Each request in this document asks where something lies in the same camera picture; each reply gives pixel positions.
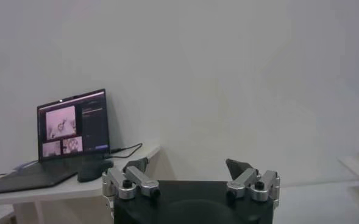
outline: white wall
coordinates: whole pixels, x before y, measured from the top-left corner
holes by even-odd
[[[359,1],[0,1],[0,171],[37,158],[37,105],[98,88],[113,145],[159,140],[173,178],[349,179]]]

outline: black mouse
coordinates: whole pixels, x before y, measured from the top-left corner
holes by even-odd
[[[81,183],[96,180],[102,176],[103,171],[113,167],[112,161],[100,160],[82,164],[77,173],[77,180]]]

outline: white desk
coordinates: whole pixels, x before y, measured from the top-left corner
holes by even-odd
[[[120,153],[117,153],[118,156],[128,155],[133,149],[129,149]],[[112,159],[114,165],[118,169],[122,169],[129,161],[141,159],[147,157],[151,159],[156,155],[160,150],[159,145],[154,146],[144,146],[135,152],[131,157],[126,159]],[[77,177],[72,177],[59,185],[49,188],[29,190],[29,191],[19,191],[0,194],[0,205],[17,205],[22,203],[34,203],[35,209],[37,212],[38,222],[44,223],[43,210],[41,202],[43,201],[54,201],[54,200],[67,200],[72,198],[87,198],[87,197],[97,197],[102,195],[102,178],[97,180],[79,183]]]
[[[357,190],[359,181],[282,187],[273,223],[359,224]]]

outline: laptop screen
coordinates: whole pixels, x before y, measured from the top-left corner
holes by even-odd
[[[37,119],[40,160],[109,151],[104,89],[39,106]]]

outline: bolt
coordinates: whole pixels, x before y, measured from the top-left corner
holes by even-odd
[[[152,198],[158,198],[160,196],[160,190],[159,189],[153,189],[151,191],[151,197]]]
[[[263,190],[265,188],[264,182],[258,181],[255,183],[255,189],[256,190]]]
[[[227,191],[228,202],[232,203],[236,200],[236,192]]]
[[[130,180],[123,181],[123,188],[128,189],[132,187],[132,182]]]

